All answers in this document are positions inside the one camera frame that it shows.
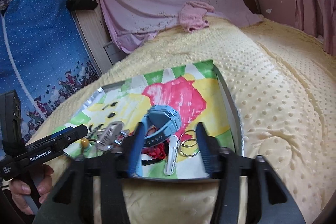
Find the person's left hand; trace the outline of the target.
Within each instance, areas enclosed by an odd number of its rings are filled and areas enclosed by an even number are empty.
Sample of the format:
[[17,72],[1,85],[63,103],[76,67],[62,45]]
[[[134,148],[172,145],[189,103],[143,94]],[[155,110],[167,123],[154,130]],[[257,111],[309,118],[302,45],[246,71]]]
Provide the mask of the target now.
[[[39,198],[40,203],[43,203],[45,201],[45,199],[49,195],[49,192],[52,190],[51,175],[54,173],[53,168],[47,164],[43,164],[43,168],[45,173],[44,179],[37,186],[37,190],[41,196]],[[26,215],[33,215],[33,211],[24,199],[24,196],[31,194],[30,187],[21,180],[13,179],[9,182],[9,189],[11,192],[12,200],[16,204],[17,208]]]

